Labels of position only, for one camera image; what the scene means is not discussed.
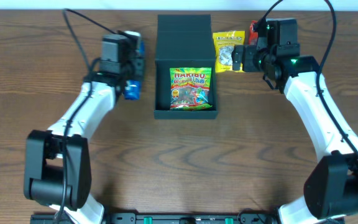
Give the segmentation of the red Hacks candy bag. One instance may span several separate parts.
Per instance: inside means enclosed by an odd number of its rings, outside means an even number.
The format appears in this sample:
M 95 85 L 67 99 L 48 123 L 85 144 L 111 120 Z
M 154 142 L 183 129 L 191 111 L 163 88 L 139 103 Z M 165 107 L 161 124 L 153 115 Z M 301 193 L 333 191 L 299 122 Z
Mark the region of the red Hacks candy bag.
M 255 25 L 257 24 L 257 21 L 253 20 L 249 27 L 249 38 L 248 38 L 248 44 L 249 45 L 256 45 L 257 39 L 258 39 L 258 32 L 255 30 Z

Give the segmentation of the blue Oreo cookie pack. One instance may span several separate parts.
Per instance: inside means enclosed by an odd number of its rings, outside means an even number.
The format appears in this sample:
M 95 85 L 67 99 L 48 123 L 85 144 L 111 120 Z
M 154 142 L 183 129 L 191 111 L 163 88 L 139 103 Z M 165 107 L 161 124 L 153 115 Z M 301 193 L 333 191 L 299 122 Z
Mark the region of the blue Oreo cookie pack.
M 131 60 L 132 73 L 126 80 L 124 97 L 126 100 L 139 100 L 142 88 L 142 82 L 145 75 L 145 46 L 141 40 L 135 52 L 135 58 Z

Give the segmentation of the yellow Hacks candy bag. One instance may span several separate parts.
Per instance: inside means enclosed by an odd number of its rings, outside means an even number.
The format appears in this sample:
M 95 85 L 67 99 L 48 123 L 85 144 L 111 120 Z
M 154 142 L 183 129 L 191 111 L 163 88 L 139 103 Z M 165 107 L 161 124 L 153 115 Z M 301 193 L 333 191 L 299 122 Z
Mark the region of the yellow Hacks candy bag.
M 235 45 L 243 45 L 246 37 L 244 30 L 214 32 L 213 41 L 216 52 L 215 72 L 233 71 L 232 52 Z

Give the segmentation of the Haribo gummy worms bag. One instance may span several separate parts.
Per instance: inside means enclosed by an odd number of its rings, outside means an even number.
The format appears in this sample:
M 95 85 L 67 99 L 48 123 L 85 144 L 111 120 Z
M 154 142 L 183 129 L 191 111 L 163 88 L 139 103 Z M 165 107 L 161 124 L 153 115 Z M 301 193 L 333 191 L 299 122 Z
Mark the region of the Haribo gummy worms bag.
M 211 67 L 170 68 L 170 109 L 198 111 L 212 107 L 209 103 Z

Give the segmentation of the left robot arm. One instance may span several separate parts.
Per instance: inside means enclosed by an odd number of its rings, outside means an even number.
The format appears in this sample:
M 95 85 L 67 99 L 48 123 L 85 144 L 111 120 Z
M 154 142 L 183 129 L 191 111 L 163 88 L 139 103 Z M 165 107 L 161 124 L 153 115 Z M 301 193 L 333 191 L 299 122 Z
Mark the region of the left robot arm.
M 102 223 L 105 211 L 90 193 L 88 143 L 118 99 L 140 98 L 145 70 L 141 34 L 125 31 L 102 38 L 76 100 L 47 130 L 33 130 L 25 144 L 24 196 L 50 207 L 44 223 Z

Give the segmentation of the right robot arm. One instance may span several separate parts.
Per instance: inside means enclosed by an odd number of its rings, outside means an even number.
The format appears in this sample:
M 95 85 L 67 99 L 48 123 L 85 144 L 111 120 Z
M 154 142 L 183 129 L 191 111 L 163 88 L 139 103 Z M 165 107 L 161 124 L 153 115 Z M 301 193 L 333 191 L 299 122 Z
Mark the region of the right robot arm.
M 261 72 L 299 114 L 314 146 L 317 165 L 303 195 L 279 207 L 279 223 L 335 223 L 358 214 L 358 136 L 332 99 L 320 65 L 302 55 L 294 19 L 261 19 L 250 41 L 236 45 L 232 67 Z

